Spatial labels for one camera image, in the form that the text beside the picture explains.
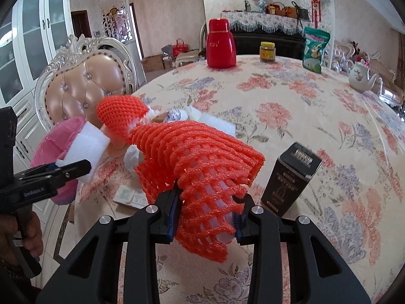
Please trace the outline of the person's left hand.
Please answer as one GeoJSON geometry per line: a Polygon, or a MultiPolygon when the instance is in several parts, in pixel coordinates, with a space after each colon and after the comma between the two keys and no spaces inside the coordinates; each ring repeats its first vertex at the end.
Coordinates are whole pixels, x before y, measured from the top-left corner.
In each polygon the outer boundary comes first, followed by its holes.
{"type": "MultiPolygon", "coordinates": [[[[1,216],[1,259],[12,265],[18,265],[18,260],[8,243],[8,237],[17,231],[18,225],[14,217],[1,216]]],[[[34,211],[31,212],[25,233],[26,238],[23,240],[23,246],[30,251],[33,257],[40,257],[43,253],[41,223],[34,211]]]]}

